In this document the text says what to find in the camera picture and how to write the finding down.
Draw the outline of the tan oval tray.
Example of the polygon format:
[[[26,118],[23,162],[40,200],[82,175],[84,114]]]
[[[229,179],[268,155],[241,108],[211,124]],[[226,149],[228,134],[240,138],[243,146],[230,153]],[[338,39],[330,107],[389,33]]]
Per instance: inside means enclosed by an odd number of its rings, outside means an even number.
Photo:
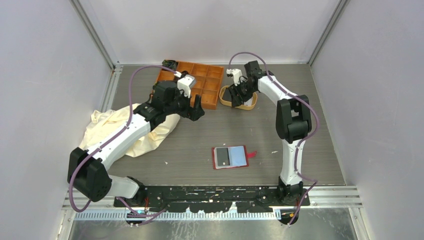
[[[232,99],[230,95],[230,91],[228,90],[228,85],[223,86],[219,91],[219,102],[227,107],[232,107]],[[255,108],[257,103],[258,94],[256,92],[253,93],[253,97],[249,99],[247,102],[240,106],[236,106],[236,109],[250,111]]]

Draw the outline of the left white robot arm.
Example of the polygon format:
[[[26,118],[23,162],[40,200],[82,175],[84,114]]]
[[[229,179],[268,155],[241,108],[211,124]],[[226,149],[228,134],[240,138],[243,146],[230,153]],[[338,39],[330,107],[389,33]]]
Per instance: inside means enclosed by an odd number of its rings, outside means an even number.
[[[92,202],[104,197],[121,197],[135,207],[141,206],[146,200],[142,184],[131,177],[112,176],[108,170],[137,140],[157,128],[167,116],[177,114],[191,121],[202,117],[205,112],[201,96],[196,95],[194,100],[191,96],[195,84],[196,80],[191,75],[177,82],[157,82],[149,100],[132,108],[129,119],[122,126],[88,149],[75,148],[68,165],[70,188],[78,190]]]

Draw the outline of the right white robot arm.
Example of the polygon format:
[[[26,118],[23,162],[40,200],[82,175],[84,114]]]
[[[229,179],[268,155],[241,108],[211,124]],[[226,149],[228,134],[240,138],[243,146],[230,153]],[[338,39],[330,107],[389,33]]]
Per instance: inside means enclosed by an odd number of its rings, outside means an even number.
[[[226,75],[233,80],[227,89],[233,108],[246,105],[254,93],[266,95],[276,106],[275,130],[282,140],[282,170],[276,189],[277,200],[283,205],[296,205],[305,200],[304,184],[301,177],[301,162],[304,142],[312,130],[309,99],[297,95],[267,70],[262,70],[257,61],[244,65],[246,75],[237,68],[228,68]]]

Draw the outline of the red card holder wallet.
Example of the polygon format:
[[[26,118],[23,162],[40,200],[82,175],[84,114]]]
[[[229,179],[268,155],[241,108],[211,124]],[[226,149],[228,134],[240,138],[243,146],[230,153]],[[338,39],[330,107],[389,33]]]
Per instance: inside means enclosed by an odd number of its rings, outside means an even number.
[[[228,148],[230,166],[226,167],[217,167],[216,166],[216,148]],[[213,147],[211,149],[212,154],[212,163],[214,170],[221,169],[233,169],[233,168],[243,168],[249,166],[249,159],[254,158],[257,155],[257,151],[248,152],[245,145],[238,146],[220,146]]]

